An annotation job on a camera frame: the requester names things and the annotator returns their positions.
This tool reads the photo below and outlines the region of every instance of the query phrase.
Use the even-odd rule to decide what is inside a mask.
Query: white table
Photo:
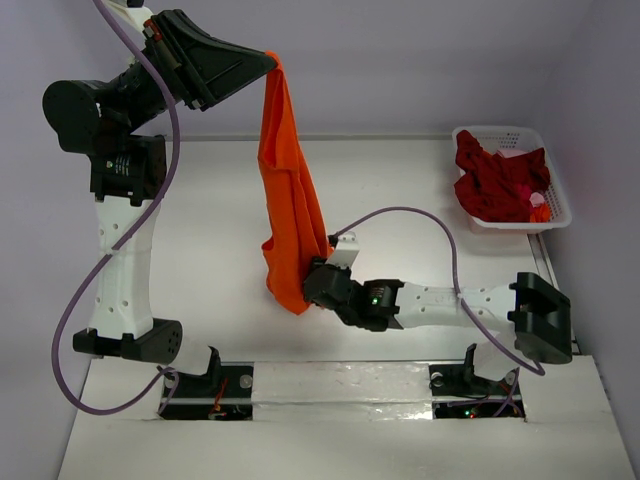
[[[545,265],[524,235],[468,231],[453,195],[449,141],[307,141],[303,148],[329,232],[374,209],[409,205],[453,230],[463,286],[509,283]],[[180,320],[185,334],[218,348],[224,361],[460,359],[482,340],[473,329],[439,327],[373,334],[345,327],[331,312],[296,317],[279,307],[264,286],[260,244],[270,230],[256,151],[251,141],[183,144],[154,236],[154,315]],[[428,219],[389,213],[357,233],[356,279],[451,285],[446,237]],[[118,404],[153,371],[93,361],[83,400]],[[551,371],[544,379],[523,375],[529,423],[148,421],[158,387],[113,417],[79,413],[60,478],[633,478],[590,359]]]

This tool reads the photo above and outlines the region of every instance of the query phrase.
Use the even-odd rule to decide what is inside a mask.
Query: screw
[[[240,388],[251,388],[253,385],[253,377],[251,375],[242,375],[240,377]]]
[[[431,375],[431,385],[440,388],[444,385],[444,376],[440,372],[434,372]]]

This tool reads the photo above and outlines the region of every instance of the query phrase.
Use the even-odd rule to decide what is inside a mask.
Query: gray wall
[[[590,0],[184,0],[212,34],[277,51],[300,130],[430,132],[473,122],[528,123]],[[59,151],[40,100],[60,78],[108,79],[128,56],[89,0],[4,0],[0,16],[0,476],[53,478],[73,409],[49,363],[53,329],[97,256],[88,162]],[[263,84],[186,133],[257,132]],[[167,132],[163,121],[151,130]],[[84,357],[63,344],[79,392]]]
[[[527,123],[590,3],[235,0],[213,7],[159,0],[153,6],[179,5],[214,36],[277,52],[301,132],[424,133]],[[262,98],[260,85],[206,115],[181,118],[192,133],[255,132]]]
[[[538,128],[573,223],[546,236],[576,334],[595,355],[640,468],[640,2],[597,0],[545,89]]]

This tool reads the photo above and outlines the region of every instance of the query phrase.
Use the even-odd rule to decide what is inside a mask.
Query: plastic basket
[[[457,149],[456,136],[462,130],[468,130],[473,135],[482,148],[493,154],[499,148],[517,148],[525,152],[533,151],[537,148],[545,148],[540,135],[531,128],[521,127],[495,127],[495,126],[472,126],[459,127],[453,131],[453,145]],[[545,148],[545,162],[551,173],[551,185],[544,193],[544,198],[551,209],[551,219],[546,223],[497,223],[485,222],[479,218],[469,215],[469,227],[474,233],[527,233],[535,234],[552,228],[563,228],[571,223],[571,210],[567,197],[558,181],[558,175],[553,166],[553,160],[549,151]]]

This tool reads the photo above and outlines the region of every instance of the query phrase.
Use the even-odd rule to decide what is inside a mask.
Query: orange cloth
[[[302,282],[311,259],[328,257],[329,243],[298,133],[287,79],[278,66],[267,74],[258,164],[267,197],[272,236],[262,245],[269,267],[267,288],[287,310],[308,307]]]
[[[533,213],[529,217],[531,223],[546,223],[551,220],[551,209],[549,205],[543,203],[539,207],[533,209]]]

